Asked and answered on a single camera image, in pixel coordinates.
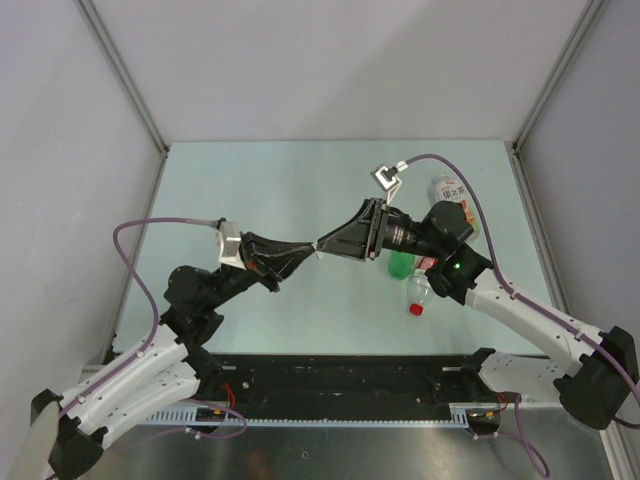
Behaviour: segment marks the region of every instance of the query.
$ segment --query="wall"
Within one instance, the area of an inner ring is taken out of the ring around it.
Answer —
[[[73,2],[3,5],[0,63],[4,478],[31,398],[100,348],[124,275],[111,231],[141,215],[159,156]]]
[[[571,310],[640,338],[640,2],[611,2],[524,148]],[[640,422],[637,407],[630,420]],[[637,433],[638,450],[640,435]]]
[[[95,0],[168,142],[513,139],[587,0]]]

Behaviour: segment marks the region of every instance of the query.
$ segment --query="green bottle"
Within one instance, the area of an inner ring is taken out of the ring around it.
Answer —
[[[389,257],[389,275],[404,280],[413,272],[416,258],[411,253],[391,252]]]

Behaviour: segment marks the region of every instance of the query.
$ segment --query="white table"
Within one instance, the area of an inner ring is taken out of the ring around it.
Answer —
[[[171,148],[152,215],[217,219],[284,241],[315,241],[382,191],[369,172],[420,153],[438,153],[467,175],[486,212],[504,272],[535,297],[550,301],[505,146],[499,141],[178,143]],[[401,175],[393,205],[421,219],[431,178],[444,171],[424,161]],[[471,244],[488,255],[484,236]],[[171,271],[180,265],[217,268],[212,229],[148,228],[137,263],[160,311]],[[406,282],[387,273],[388,253],[361,263],[310,258],[277,294],[256,285],[223,305],[226,319],[206,344],[211,351],[282,354],[465,354],[480,347],[540,354],[486,315],[434,297],[422,317],[407,312]],[[132,283],[114,351],[149,330],[151,310]]]

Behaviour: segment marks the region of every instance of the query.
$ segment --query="bottle cap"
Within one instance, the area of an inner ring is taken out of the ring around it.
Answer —
[[[413,313],[416,317],[419,317],[420,315],[422,315],[422,312],[424,311],[424,307],[420,304],[412,303],[411,305],[409,305],[409,311]]]

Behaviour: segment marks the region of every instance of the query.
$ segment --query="plastic bottle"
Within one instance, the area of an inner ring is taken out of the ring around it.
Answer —
[[[416,257],[411,253],[391,252],[387,269],[393,278],[404,280],[411,275],[415,263]]]
[[[446,173],[441,173],[433,179],[433,189],[436,202],[448,200],[462,205],[464,212],[467,214],[467,222],[473,227],[473,233],[468,238],[468,241],[476,239],[479,233],[478,218],[471,207],[471,197],[462,182]]]
[[[431,285],[425,276],[425,272],[436,263],[435,258],[423,257],[418,263],[413,275],[407,282],[407,299],[409,300],[409,312],[419,317],[424,311],[425,302],[433,295]]]

